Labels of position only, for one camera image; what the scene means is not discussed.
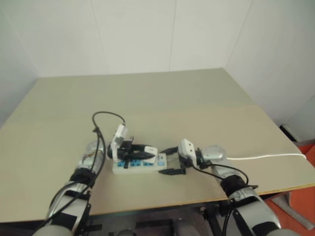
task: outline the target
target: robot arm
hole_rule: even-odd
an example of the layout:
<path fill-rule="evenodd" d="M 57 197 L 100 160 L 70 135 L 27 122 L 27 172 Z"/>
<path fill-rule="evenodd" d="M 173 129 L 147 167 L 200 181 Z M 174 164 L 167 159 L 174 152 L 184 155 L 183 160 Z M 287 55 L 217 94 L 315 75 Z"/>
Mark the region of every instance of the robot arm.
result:
<path fill-rule="evenodd" d="M 252 186 L 244 182 L 238 171 L 223 167 L 233 167 L 226 158 L 224 149 L 211 146 L 195 151 L 193 144 L 184 139 L 178 150 L 179 155 L 191 159 L 195 167 L 195 163 L 201 168 L 212 166 L 213 173 L 220 177 L 219 184 L 228 197 L 236 224 L 243 236 L 298 235 L 291 230 L 281 229 L 277 216 Z"/>
<path fill-rule="evenodd" d="M 118 149 L 122 145 L 124 139 L 126 138 L 126 134 L 128 129 L 124 124 L 120 124 L 114 134 L 113 140 L 110 144 L 112 158 L 114 162 L 118 162 Z"/>
<path fill-rule="evenodd" d="M 53 198 L 47 218 L 49 219 L 85 188 L 90 187 L 60 214 L 46 222 L 42 228 L 35 232 L 34 236 L 70 236 L 77 235 L 82 231 L 91 209 L 89 204 L 91 190 L 96 175 L 102 168 L 103 152 L 102 143 L 96 145 L 96 142 L 92 142 L 87 146 L 86 153 L 78 163 L 69 182 Z"/>

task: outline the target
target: beige tabletop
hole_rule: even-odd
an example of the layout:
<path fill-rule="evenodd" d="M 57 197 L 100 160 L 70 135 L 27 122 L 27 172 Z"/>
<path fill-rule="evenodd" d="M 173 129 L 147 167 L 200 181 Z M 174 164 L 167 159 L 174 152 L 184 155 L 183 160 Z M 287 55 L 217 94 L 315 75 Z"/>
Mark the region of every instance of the beige tabletop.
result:
<path fill-rule="evenodd" d="M 112 111 L 126 119 L 135 143 L 159 150 L 187 138 L 195 147 L 220 145 L 248 173 L 259 193 L 315 184 L 314 168 L 297 147 L 223 70 L 39 79 L 0 130 L 0 222 L 43 219 L 68 181 L 87 143 L 91 116 Z M 110 140 L 120 120 L 99 115 Z M 114 175 L 107 160 L 93 188 L 91 214 L 104 214 L 225 198 L 217 181 L 187 175 Z"/>

